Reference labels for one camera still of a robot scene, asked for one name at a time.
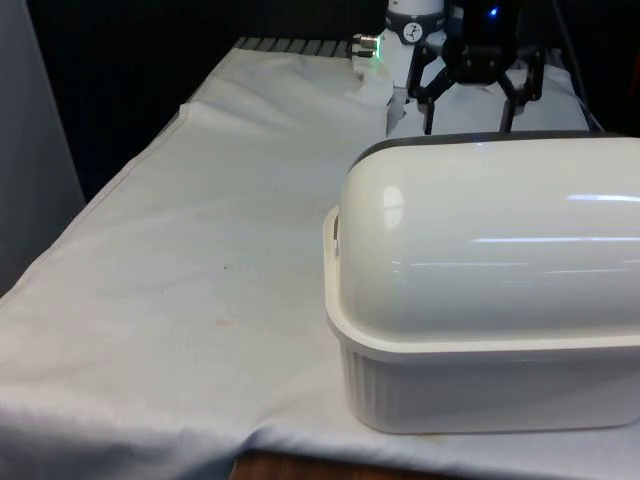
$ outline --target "white plastic container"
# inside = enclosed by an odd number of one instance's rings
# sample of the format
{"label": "white plastic container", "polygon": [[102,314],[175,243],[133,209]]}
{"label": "white plastic container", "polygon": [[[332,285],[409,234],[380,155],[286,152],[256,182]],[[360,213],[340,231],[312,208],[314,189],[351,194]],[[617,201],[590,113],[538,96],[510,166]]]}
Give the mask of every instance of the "white plastic container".
{"label": "white plastic container", "polygon": [[326,219],[354,414],[391,433],[636,420],[640,141],[490,140],[383,142]]}

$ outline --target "table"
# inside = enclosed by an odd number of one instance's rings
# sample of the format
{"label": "table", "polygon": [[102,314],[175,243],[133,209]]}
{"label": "table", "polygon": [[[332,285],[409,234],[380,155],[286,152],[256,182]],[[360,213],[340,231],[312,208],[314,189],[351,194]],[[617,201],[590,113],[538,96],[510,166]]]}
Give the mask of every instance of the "table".
{"label": "table", "polygon": [[[584,128],[556,83],[516,129]],[[32,265],[0,300],[0,477],[225,478],[252,449],[472,478],[638,471],[636,425],[391,436],[349,413],[321,225],[385,138],[360,88],[344,59],[233,50]],[[440,102],[441,132],[502,110],[490,89]]]}
{"label": "table", "polygon": [[233,468],[230,480],[456,480],[429,473],[403,472],[366,465],[335,463],[266,452],[248,452]]}

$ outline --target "white fabric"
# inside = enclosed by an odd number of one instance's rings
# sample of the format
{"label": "white fabric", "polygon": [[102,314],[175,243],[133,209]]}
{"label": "white fabric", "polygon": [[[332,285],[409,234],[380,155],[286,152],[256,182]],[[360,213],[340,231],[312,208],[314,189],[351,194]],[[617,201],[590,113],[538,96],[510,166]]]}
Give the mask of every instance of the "white fabric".
{"label": "white fabric", "polygon": [[224,478],[248,448],[635,477],[640,425],[390,436],[351,416],[321,225],[385,134],[385,108],[357,89],[346,60],[232,51],[32,266],[0,301],[0,478]]}

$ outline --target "gray wall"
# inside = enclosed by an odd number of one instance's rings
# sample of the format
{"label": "gray wall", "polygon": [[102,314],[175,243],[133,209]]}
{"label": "gray wall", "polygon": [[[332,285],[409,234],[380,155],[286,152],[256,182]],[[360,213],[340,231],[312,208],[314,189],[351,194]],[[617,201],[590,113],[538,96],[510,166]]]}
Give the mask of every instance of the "gray wall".
{"label": "gray wall", "polygon": [[0,295],[83,206],[22,0],[0,1]]}

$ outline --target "black background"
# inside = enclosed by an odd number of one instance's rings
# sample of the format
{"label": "black background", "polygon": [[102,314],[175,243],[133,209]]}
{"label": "black background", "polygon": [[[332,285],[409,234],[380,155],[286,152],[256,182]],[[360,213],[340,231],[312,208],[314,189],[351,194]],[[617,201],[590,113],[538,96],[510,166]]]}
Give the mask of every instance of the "black background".
{"label": "black background", "polygon": [[[377,33],[387,0],[30,0],[34,26],[87,198],[158,134],[240,36],[348,39]],[[592,109],[640,135],[629,87],[636,0],[561,0]],[[560,45],[548,0],[530,30]]]}

